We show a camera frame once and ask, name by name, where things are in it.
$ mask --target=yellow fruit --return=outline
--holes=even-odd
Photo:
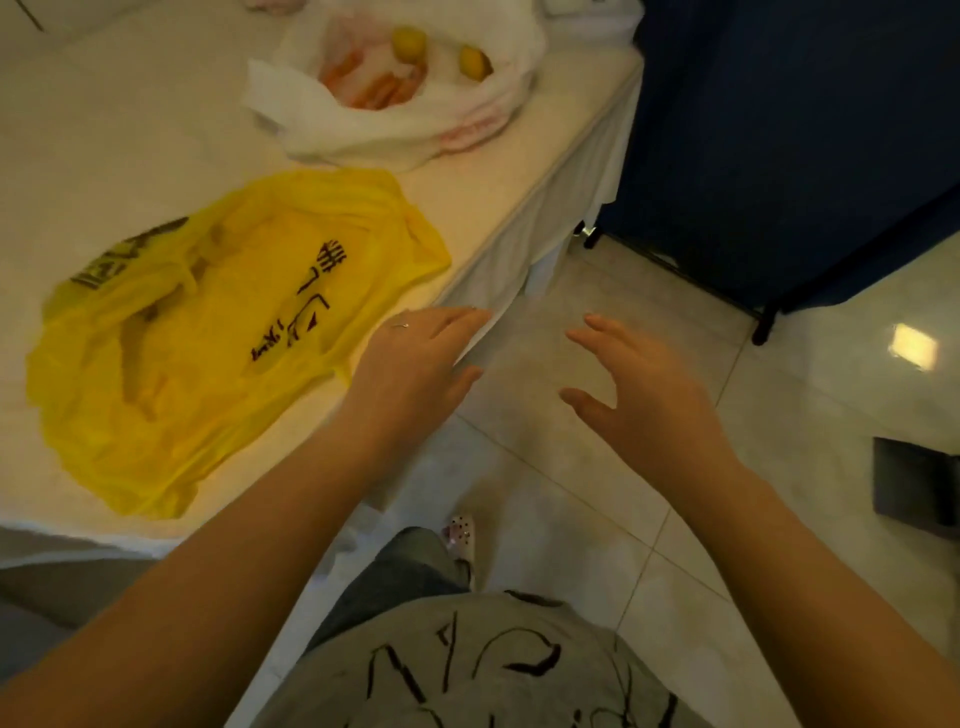
[[[420,28],[394,28],[394,55],[401,63],[419,63],[426,57],[426,33]]]
[[[493,72],[487,54],[472,45],[460,49],[460,72],[474,81],[483,81]]]

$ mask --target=denim pants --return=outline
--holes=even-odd
[[[466,594],[470,566],[454,559],[440,536],[404,528],[344,590],[303,654],[368,619],[425,596]]]

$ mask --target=hand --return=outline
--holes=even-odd
[[[388,473],[453,414],[480,378],[480,367],[453,371],[487,310],[404,311],[373,333],[347,396],[330,426],[362,444],[364,456]]]
[[[681,489],[738,464],[707,391],[673,350],[613,319],[588,314],[584,321],[589,328],[566,336],[611,373],[616,409],[579,389],[564,388],[560,397],[627,465],[673,502]]]

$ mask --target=white counter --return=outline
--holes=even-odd
[[[6,533],[0,567],[166,553],[343,395],[335,380],[320,385],[208,477],[183,518],[167,522],[117,516],[78,486],[43,443],[24,395],[24,356],[55,283],[117,240],[294,166],[240,106],[246,58],[269,58],[284,22],[232,0],[160,0],[0,72],[0,524],[95,542]],[[570,231],[615,193],[641,66],[627,48],[551,52],[502,134],[399,175],[453,265],[396,309],[470,303],[502,312],[524,285],[545,290]],[[344,543],[376,518],[361,507]]]

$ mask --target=white plastic bag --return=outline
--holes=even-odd
[[[328,56],[389,40],[397,25],[420,28],[431,45],[480,48],[493,73],[466,85],[431,69],[405,104],[342,106],[317,80]],[[311,0],[274,62],[250,61],[244,103],[276,124],[291,156],[400,171],[502,129],[526,100],[545,51],[532,0]]]

